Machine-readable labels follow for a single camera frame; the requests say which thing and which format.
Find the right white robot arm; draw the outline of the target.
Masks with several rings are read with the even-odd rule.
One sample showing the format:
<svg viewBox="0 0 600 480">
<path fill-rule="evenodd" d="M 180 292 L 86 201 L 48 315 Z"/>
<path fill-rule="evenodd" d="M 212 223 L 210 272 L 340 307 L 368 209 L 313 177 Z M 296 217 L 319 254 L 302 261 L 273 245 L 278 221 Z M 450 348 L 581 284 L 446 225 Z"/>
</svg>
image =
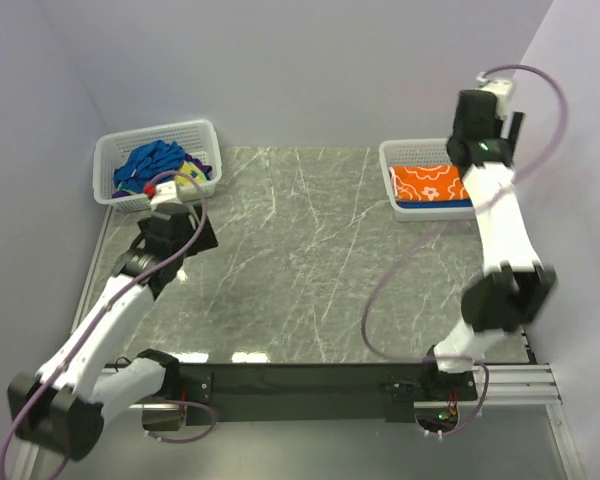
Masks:
<svg viewBox="0 0 600 480">
<path fill-rule="evenodd" d="M 483 267 L 463 293 L 460 320 L 427 353 L 420 386 L 432 399 L 463 386 L 475 361 L 531 324 L 557 283 L 531 244 L 515 193 L 516 135 L 501 135 L 508 96 L 507 89 L 461 91 L 446 143 L 474 206 Z"/>
</svg>

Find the orange towel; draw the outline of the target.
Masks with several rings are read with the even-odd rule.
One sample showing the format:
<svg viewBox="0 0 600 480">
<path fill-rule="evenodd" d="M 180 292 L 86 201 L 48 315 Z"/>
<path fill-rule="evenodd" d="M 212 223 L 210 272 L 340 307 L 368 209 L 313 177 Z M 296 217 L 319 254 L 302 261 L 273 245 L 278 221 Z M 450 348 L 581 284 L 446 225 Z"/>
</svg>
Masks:
<svg viewBox="0 0 600 480">
<path fill-rule="evenodd" d="M 460 172 L 451 164 L 389 168 L 391 191 L 400 202 L 448 202 L 469 199 Z"/>
</svg>

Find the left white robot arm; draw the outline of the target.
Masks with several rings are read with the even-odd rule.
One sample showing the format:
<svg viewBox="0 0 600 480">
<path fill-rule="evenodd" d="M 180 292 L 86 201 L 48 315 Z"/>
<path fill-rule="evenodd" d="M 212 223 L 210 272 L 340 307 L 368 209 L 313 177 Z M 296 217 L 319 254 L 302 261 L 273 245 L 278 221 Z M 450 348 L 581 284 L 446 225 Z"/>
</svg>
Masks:
<svg viewBox="0 0 600 480">
<path fill-rule="evenodd" d="M 65 344 L 33 374 L 16 375 L 7 389 L 10 438 L 84 459 L 105 426 L 147 397 L 182 399 L 179 360 L 145 350 L 120 372 L 100 374 L 114 347 L 148 314 L 184 260 L 217 247 L 208 207 L 159 203 L 138 223 L 139 234 L 120 255 L 98 301 Z"/>
</svg>

